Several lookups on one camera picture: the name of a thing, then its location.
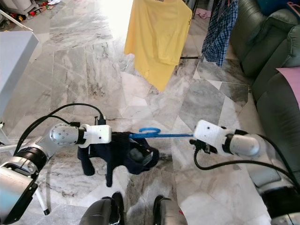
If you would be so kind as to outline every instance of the gray table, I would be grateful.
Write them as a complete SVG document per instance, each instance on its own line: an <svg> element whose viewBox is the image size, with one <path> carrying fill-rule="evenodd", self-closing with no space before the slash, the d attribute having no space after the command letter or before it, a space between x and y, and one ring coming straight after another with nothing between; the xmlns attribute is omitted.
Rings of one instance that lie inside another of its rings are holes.
<svg viewBox="0 0 300 225"><path fill-rule="evenodd" d="M37 44L31 31L0 32L0 117Z"/></svg>

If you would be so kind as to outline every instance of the plaid shirt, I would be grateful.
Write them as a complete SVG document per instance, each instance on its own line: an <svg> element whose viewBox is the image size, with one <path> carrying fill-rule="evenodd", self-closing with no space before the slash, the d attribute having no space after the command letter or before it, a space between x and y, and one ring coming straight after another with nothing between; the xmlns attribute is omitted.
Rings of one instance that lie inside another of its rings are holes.
<svg viewBox="0 0 300 225"><path fill-rule="evenodd" d="M238 17L237 0L233 0L229 6L226 4L223 12L219 11L221 4L222 0L218 0L202 47L202 54L206 60L215 62L219 67L223 65L230 34Z"/></svg>

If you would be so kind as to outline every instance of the hanging clothes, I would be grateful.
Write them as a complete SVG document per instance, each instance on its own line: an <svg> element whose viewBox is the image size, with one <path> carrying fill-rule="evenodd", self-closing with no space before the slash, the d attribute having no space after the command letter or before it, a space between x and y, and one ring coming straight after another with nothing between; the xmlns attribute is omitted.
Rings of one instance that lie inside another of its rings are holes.
<svg viewBox="0 0 300 225"><path fill-rule="evenodd" d="M215 62L219 67L223 65L237 18L238 0L232 0L229 5L227 0L218 0L202 47L202 54L208 62Z"/></svg>
<svg viewBox="0 0 300 225"><path fill-rule="evenodd" d="M136 70L163 91L178 65L192 11L182 0L134 0L125 54L135 55Z"/></svg>

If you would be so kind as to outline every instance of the marble floor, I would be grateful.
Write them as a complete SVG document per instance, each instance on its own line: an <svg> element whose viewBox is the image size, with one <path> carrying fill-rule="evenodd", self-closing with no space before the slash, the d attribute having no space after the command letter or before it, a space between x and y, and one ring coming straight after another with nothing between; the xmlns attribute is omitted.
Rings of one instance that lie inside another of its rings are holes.
<svg viewBox="0 0 300 225"><path fill-rule="evenodd" d="M85 102L99 107L113 131L137 132L157 127L163 133L192 133L198 120L263 134L251 94L229 46L222 68L210 62L181 60L164 92L157 91L134 69L134 56L124 55L132 0L62 0L31 20L39 44L23 73L2 120L17 140L37 118L60 105ZM192 21L183 55L201 52L209 20ZM94 123L95 111L71 107L58 115ZM30 136L41 135L58 121L49 119ZM141 175L119 167L113 186L105 186L106 164L94 159L96 173L84 176L76 147L63 148L42 170L38 184L52 210L44 216L36 199L16 225L78 224L88 206L120 191L127 224L151 225L157 195L177 201L189 225L270 225L261 198L243 165L200 171L188 139L149 139L160 150L158 165ZM0 162L9 153L1 153ZM199 155L211 165L227 161Z"/></svg>

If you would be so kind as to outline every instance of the white tripod leg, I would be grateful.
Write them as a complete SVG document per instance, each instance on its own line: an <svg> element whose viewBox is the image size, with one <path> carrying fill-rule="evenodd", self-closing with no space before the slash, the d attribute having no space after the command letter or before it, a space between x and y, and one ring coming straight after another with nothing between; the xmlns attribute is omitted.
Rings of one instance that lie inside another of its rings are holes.
<svg viewBox="0 0 300 225"><path fill-rule="evenodd" d="M49 211L49 209L48 209L48 207L47 207L47 205L46 205L46 203L43 199L42 193L39 190L39 188L36 189L35 193L37 195L37 199L38 199L39 203L41 204L41 207L43 209L43 212L44 212L45 216L47 216L50 213L50 211Z"/></svg>

